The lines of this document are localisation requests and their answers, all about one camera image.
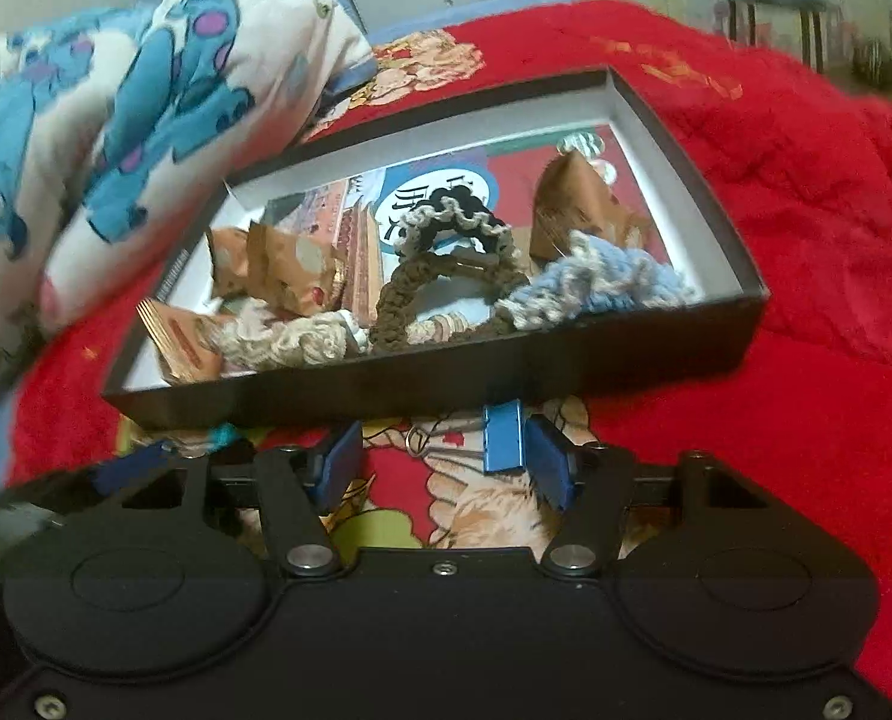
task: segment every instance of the cartoon print fabric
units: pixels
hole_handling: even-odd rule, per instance
[[[161,256],[233,170],[285,148],[330,79],[375,59],[336,0],[163,0],[40,291],[53,331]]]
[[[0,35],[0,380],[36,338],[39,274],[145,13],[103,10]]]
[[[413,32],[373,49],[379,62],[375,79],[326,111],[305,135],[313,138],[361,105],[388,105],[411,92],[427,92],[470,79],[483,69],[483,53],[472,43],[458,43],[444,29]]]
[[[375,68],[335,0],[163,0],[0,35],[0,378],[34,308],[50,332],[78,319],[327,85]]]

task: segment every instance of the candy wrapper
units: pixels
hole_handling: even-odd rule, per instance
[[[558,260],[569,253],[569,234],[579,230],[617,247],[644,248],[652,220],[622,207],[603,177],[579,151],[546,167],[534,199],[529,255]]]
[[[281,322],[267,304],[249,298],[234,322],[207,326],[203,340],[239,370],[324,365],[366,352],[366,332],[348,311]]]
[[[203,317],[149,298],[140,301],[137,312],[159,352],[163,378],[169,384],[219,378],[222,357],[203,343],[203,322],[228,322],[233,317]]]
[[[248,289],[249,260],[246,256],[246,230],[219,227],[206,231],[212,257],[212,296],[230,298]]]
[[[248,293],[273,311],[313,317],[339,304],[346,268],[332,245],[252,223],[246,252]]]

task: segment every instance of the metal pin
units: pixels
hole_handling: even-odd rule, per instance
[[[565,571],[583,571],[596,562],[596,553],[582,544],[563,544],[550,552],[550,560]]]
[[[46,695],[40,696],[32,704],[36,714],[43,720],[63,720],[65,718],[65,702],[59,696]]]
[[[853,702],[848,696],[833,696],[822,708],[824,720],[846,720],[853,714]]]
[[[443,562],[433,564],[433,574],[438,577],[452,577],[457,571],[459,571],[459,566],[450,560],[443,560]]]
[[[286,553],[286,560],[300,570],[315,571],[333,561],[333,551],[322,544],[301,544]]]

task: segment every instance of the circular cover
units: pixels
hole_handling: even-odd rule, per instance
[[[27,647],[104,677],[195,664],[245,632],[267,598],[251,552],[180,509],[70,517],[7,554],[1,575]]]
[[[620,560],[615,595],[633,627],[724,676],[789,677],[854,656],[877,607],[865,565],[812,526],[731,524],[684,523]]]

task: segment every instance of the brown braided cord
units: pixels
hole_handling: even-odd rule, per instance
[[[506,298],[512,290],[529,284],[525,274],[517,271],[515,264],[498,260],[485,265],[463,262],[452,254],[433,254],[424,251],[401,262],[387,284],[382,287],[376,303],[376,323],[369,329],[369,340],[378,351],[397,351],[409,346],[406,327],[416,319],[414,298],[420,288],[439,276],[468,276],[493,288],[493,301]],[[469,341],[472,338],[493,338],[508,335],[515,328],[510,319],[495,314],[477,327],[454,333],[452,341]]]

